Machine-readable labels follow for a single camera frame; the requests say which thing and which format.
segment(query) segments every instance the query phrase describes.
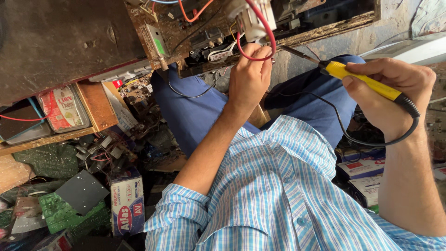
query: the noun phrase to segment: blue pants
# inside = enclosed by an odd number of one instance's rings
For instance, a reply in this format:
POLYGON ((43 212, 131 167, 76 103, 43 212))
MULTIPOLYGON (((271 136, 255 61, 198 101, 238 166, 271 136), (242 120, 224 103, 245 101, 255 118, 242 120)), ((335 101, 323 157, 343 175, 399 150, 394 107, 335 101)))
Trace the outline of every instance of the blue pants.
MULTIPOLYGON (((357 56, 341 55, 331 59, 346 64, 363 63, 357 56)), ((169 66, 169 81, 180 93, 196 96, 209 88, 200 78, 193 76, 180 79, 174 65, 169 66)), ((151 84, 162 116, 174 134, 181 150, 189 157, 203 140, 219 117, 228 97, 212 88, 199 98, 186 98, 174 93, 161 76, 154 72, 151 84)), ((300 74, 276 85, 265 99, 265 107, 285 108, 282 114, 305 121, 320 132, 335 148, 343 135, 334 109, 310 94, 284 97, 273 93, 293 94, 301 91, 312 92, 333 103, 339 111, 345 127, 350 123, 356 102, 352 100, 342 82, 331 76, 323 75, 319 68, 300 74)), ((268 129, 277 118, 258 129, 246 122, 243 127, 253 134, 268 129)))

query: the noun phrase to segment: shirt sleeve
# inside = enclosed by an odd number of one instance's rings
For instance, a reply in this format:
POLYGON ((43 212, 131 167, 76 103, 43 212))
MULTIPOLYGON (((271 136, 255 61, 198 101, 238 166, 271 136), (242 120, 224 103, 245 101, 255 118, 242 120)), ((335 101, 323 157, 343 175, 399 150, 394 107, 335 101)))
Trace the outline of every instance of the shirt sleeve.
POLYGON ((193 250, 198 230, 208 223, 205 207, 209 197, 177 184, 162 192, 156 211, 144 224, 146 251, 193 250))
POLYGON ((402 250, 445 250, 446 236, 430 237, 411 233, 367 210, 368 215, 402 250))

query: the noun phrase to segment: person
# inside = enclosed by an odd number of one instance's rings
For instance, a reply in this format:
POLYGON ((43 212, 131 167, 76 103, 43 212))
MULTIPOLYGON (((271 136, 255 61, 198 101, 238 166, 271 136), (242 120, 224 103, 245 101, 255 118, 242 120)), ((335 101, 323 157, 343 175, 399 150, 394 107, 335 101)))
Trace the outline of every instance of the person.
MULTIPOLYGON (((247 44, 244 51, 264 58, 271 48, 247 44)), ((344 125, 358 103, 387 142, 404 134, 412 118, 361 80, 340 81, 315 69, 274 87, 265 105, 285 109, 257 129, 246 121, 267 91, 272 64, 240 57, 229 97, 215 89, 182 97, 160 75, 152 77, 161 113, 188 160, 145 224, 146 250, 446 249, 446 215, 424 126, 435 74, 394 59, 332 60, 402 91, 421 112, 415 131, 386 147, 380 214, 330 181, 333 148, 342 137, 333 108, 311 95, 277 93, 315 93, 337 107, 344 125)), ((208 87, 198 77, 179 79, 175 66, 168 81, 186 95, 208 87)))

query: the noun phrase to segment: striped shirt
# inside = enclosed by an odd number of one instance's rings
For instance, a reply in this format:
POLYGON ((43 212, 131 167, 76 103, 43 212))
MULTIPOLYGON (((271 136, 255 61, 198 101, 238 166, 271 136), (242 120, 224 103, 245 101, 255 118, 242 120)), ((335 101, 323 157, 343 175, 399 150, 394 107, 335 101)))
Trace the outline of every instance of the striped shirt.
POLYGON ((170 184, 145 223, 146 250, 435 250, 331 183, 336 157, 310 125, 281 116, 232 140, 208 196, 170 184))

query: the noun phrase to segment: shirt button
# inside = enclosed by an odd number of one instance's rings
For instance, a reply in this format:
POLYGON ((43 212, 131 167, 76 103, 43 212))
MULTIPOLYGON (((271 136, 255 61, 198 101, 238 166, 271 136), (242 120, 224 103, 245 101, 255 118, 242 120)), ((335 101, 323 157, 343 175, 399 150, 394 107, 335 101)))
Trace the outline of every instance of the shirt button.
POLYGON ((298 223, 299 225, 301 225, 301 226, 306 226, 307 223, 308 223, 308 220, 305 219, 305 218, 298 218, 298 219, 297 219, 297 223, 298 223))
POLYGON ((292 177, 288 177, 284 180, 285 183, 291 183, 293 181, 292 177))

